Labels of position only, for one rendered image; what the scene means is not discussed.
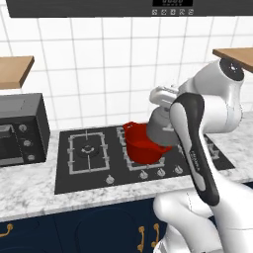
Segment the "dark range hood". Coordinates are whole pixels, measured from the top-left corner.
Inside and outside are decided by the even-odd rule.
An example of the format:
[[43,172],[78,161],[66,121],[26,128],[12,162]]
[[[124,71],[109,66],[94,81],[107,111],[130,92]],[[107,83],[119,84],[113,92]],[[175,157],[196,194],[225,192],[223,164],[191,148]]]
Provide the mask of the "dark range hood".
[[253,0],[6,0],[11,18],[253,16]]

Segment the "wooden wall cupboard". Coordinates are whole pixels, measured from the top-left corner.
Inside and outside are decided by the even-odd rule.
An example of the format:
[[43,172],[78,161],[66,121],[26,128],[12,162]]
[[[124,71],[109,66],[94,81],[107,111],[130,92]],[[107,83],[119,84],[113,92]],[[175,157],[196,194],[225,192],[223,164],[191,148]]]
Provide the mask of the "wooden wall cupboard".
[[34,62],[33,56],[0,57],[0,90],[20,89]]
[[212,53],[218,57],[231,58],[253,73],[253,47],[215,48]]

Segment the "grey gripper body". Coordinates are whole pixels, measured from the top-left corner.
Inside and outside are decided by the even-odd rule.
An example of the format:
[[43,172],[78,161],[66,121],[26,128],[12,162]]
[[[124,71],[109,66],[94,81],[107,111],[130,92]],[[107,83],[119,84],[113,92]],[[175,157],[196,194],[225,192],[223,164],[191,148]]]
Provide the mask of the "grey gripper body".
[[167,113],[153,111],[146,127],[148,138],[160,146],[176,146],[179,139]]

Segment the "black toaster oven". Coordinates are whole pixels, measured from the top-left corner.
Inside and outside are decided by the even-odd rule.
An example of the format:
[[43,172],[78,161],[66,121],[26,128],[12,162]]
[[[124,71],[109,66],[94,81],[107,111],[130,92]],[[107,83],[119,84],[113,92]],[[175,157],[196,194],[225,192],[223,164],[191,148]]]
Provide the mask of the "black toaster oven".
[[41,93],[0,96],[0,167],[45,162],[49,137]]

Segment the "red pot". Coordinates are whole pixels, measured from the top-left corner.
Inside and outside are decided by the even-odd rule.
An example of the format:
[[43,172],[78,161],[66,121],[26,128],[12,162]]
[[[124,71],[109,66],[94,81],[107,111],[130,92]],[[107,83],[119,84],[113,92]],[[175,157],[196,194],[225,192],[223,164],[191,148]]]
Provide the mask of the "red pot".
[[151,141],[146,134],[146,124],[129,122],[123,125],[128,157],[139,164],[153,164],[172,149]]

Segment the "black hob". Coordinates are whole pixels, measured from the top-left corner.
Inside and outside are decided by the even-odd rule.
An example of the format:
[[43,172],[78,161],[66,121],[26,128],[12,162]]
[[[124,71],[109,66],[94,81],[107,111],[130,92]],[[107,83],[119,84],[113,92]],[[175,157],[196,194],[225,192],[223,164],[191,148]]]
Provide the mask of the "black hob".
[[[180,166],[183,173],[177,174]],[[158,169],[164,177],[157,175]],[[141,171],[148,174],[143,180]],[[125,131],[122,126],[67,130],[59,134],[55,190],[58,194],[100,189],[111,186],[148,182],[186,176],[190,173],[181,148],[176,146],[150,165],[135,163],[127,156]],[[115,182],[109,185],[107,177]]]

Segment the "navy cupboard door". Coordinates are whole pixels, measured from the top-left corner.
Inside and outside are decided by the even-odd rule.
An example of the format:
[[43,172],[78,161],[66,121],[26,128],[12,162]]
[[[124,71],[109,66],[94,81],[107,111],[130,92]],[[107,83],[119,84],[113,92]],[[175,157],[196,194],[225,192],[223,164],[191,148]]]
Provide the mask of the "navy cupboard door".
[[54,216],[63,253],[139,253],[144,226],[148,232],[148,201],[134,201]]
[[0,253],[62,253],[53,218],[0,222]]
[[146,253],[153,253],[155,244],[163,238],[166,232],[167,223],[161,221],[155,214],[153,210],[154,199],[148,201],[148,233],[146,241]]

